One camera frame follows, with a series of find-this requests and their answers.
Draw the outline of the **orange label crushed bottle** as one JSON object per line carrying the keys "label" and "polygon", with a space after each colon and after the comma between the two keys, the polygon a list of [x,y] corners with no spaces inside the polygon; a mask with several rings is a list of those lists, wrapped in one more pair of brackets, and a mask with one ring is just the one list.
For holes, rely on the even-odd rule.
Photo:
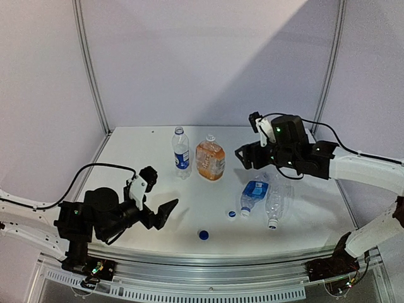
{"label": "orange label crushed bottle", "polygon": [[219,180],[225,170],[225,151],[216,137],[208,134],[196,147],[196,168],[198,173],[210,181]]}

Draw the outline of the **blue label crushed water bottle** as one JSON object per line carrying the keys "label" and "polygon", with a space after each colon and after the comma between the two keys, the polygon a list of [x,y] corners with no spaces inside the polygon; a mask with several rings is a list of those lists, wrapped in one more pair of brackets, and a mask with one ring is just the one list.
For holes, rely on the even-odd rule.
{"label": "blue label crushed water bottle", "polygon": [[262,172],[246,184],[240,198],[240,214],[243,217],[248,217],[255,205],[265,199],[271,188],[270,180],[271,174]]}

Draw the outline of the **blue Pepsi bottle cap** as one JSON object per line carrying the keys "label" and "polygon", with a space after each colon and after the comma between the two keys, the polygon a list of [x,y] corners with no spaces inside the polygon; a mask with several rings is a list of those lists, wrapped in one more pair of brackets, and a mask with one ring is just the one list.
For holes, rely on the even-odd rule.
{"label": "blue Pepsi bottle cap", "polygon": [[209,233],[206,230],[200,230],[198,232],[198,237],[202,240],[202,241],[206,241],[209,239]]}

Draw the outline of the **white orange-bottle cap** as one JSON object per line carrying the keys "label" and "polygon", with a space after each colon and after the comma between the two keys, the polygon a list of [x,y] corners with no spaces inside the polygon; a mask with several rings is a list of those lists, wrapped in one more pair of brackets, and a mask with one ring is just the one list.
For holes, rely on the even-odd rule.
{"label": "white orange-bottle cap", "polygon": [[228,217],[231,218],[231,219],[234,219],[234,218],[236,217],[236,215],[237,215],[237,214],[236,214],[235,211],[229,211],[229,212],[228,212]]}

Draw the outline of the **Pepsi bottle blue label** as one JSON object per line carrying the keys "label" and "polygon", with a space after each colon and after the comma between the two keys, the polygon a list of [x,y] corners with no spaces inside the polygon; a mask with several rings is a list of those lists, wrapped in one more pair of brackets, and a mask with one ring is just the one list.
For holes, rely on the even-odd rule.
{"label": "Pepsi bottle blue label", "polygon": [[182,180],[191,175],[191,162],[189,156],[189,138],[185,134],[184,128],[177,126],[171,140],[174,152],[176,176]]}

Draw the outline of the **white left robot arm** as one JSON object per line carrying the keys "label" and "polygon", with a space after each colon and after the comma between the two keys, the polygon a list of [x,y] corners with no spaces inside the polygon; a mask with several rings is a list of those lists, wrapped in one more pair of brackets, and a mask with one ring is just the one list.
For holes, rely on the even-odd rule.
{"label": "white left robot arm", "polygon": [[69,249],[64,262],[79,273],[87,274],[94,267],[87,253],[93,238],[111,245],[136,223],[146,229],[160,230],[179,201],[166,202],[157,212],[149,209],[145,202],[144,190],[131,194],[128,187],[124,188],[123,202],[113,189],[100,187],[87,191],[82,202],[62,201],[56,206],[1,191],[1,220],[67,240]]}

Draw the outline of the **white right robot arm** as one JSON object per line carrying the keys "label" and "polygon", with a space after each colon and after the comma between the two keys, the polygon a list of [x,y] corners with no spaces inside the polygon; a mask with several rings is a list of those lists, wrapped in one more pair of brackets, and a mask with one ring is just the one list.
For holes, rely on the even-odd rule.
{"label": "white right robot arm", "polygon": [[309,175],[320,179],[354,181],[385,189],[396,194],[396,201],[373,221],[351,232],[338,251],[326,262],[331,275],[340,275],[351,258],[403,232],[403,162],[369,155],[347,148],[341,141],[310,143],[300,116],[254,112],[249,116],[259,141],[236,149],[235,155],[245,169],[262,169],[273,165],[296,172],[300,180]]}

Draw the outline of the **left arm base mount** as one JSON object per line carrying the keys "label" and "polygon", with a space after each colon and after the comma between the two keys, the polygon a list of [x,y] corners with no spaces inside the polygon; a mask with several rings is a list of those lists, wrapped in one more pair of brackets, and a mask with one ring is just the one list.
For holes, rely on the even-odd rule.
{"label": "left arm base mount", "polygon": [[113,280],[117,263],[110,259],[89,256],[87,243],[69,246],[65,256],[61,261],[61,268],[84,276],[80,282],[81,287],[95,290],[102,280]]}

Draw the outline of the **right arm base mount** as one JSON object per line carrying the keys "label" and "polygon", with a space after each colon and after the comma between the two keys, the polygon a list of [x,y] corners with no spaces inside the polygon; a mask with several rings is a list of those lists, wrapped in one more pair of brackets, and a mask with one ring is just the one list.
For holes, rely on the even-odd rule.
{"label": "right arm base mount", "polygon": [[357,257],[346,252],[346,242],[351,232],[343,235],[337,242],[333,254],[327,258],[316,258],[304,263],[310,282],[324,280],[324,288],[333,297],[343,297],[356,286],[367,274],[370,254],[364,253],[365,270],[360,274]]}

